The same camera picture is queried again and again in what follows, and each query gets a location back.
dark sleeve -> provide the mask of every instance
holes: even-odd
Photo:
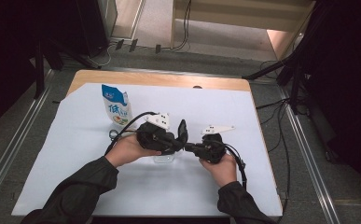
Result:
[[[116,187],[117,174],[105,157],[87,163],[56,187],[43,209],[28,214],[21,224],[86,223],[99,196]]]
[[[259,211],[252,195],[238,181],[222,187],[218,195],[218,210],[234,217],[237,224],[275,223]]]

person's right hand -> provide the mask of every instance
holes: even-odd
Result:
[[[221,188],[233,181],[236,181],[236,161],[229,154],[225,154],[217,164],[200,159],[202,166],[209,171],[217,185]]]

metal frame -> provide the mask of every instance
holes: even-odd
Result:
[[[2,158],[0,159],[0,186],[9,168],[11,167],[12,162],[17,156],[18,151],[21,148],[23,140],[25,139],[27,133],[32,127],[35,118],[38,115],[38,112],[40,111],[42,105],[47,99],[47,96],[49,95],[50,83],[51,80],[53,79],[53,76],[54,76],[54,72],[53,70],[50,69],[46,75],[46,88],[40,94],[40,97],[38,97],[32,102],[28,112],[26,113],[25,117],[22,120],[20,127],[15,132],[5,152],[3,153]]]
[[[288,98],[288,92],[285,87],[280,87],[282,98]],[[319,168],[314,160],[313,153],[307,141],[307,138],[302,131],[302,126],[299,122],[299,117],[294,115],[290,107],[286,108],[287,116],[290,119],[291,126],[293,127],[294,134],[296,135],[297,141],[299,142],[299,148],[302,153],[302,157],[305,160],[306,167],[311,176],[311,180],[316,191],[317,198],[319,199],[320,205],[322,206],[323,213],[326,216],[327,223],[339,224],[340,219],[335,209],[334,203],[332,202],[330,193],[326,187],[326,183],[320,174]]]

wooden table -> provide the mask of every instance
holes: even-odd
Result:
[[[207,21],[266,29],[278,60],[308,24],[312,0],[192,0],[191,21]],[[172,40],[175,20],[183,20],[188,0],[174,0]]]
[[[239,78],[80,70],[76,73],[67,94],[77,90],[85,83],[117,83],[190,88],[200,86],[204,89],[250,91],[249,82]]]
[[[234,130],[221,135],[226,143],[238,149],[247,164],[249,192],[267,216],[282,215],[271,163],[246,80],[135,71],[81,70],[76,73],[12,215],[24,216],[41,208],[57,184],[104,154],[113,123],[105,113],[101,84],[126,91],[134,116],[146,111],[169,113],[169,132],[175,135],[178,124],[184,119],[190,143],[201,142],[201,130],[210,124],[233,125]],[[116,189],[101,196],[94,215],[225,217],[226,214],[216,208],[218,185],[201,167],[198,158],[184,150],[174,155],[170,163],[156,164],[152,158],[141,158],[119,167]]]

white sheet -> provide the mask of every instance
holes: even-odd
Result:
[[[248,191],[268,216],[282,214],[271,164],[249,91],[112,85],[129,94],[133,116],[168,112],[177,137],[181,119],[189,142],[201,142],[208,125],[235,126],[223,141],[238,149],[246,163]],[[145,120],[139,119],[137,126]],[[12,215],[42,208],[55,187],[85,163],[104,155],[112,122],[104,110],[101,84],[85,84],[61,101],[49,135],[29,174]],[[119,167],[118,186],[102,195],[99,216],[225,216],[216,208],[218,186],[193,153],[180,151],[171,163],[142,158]]]

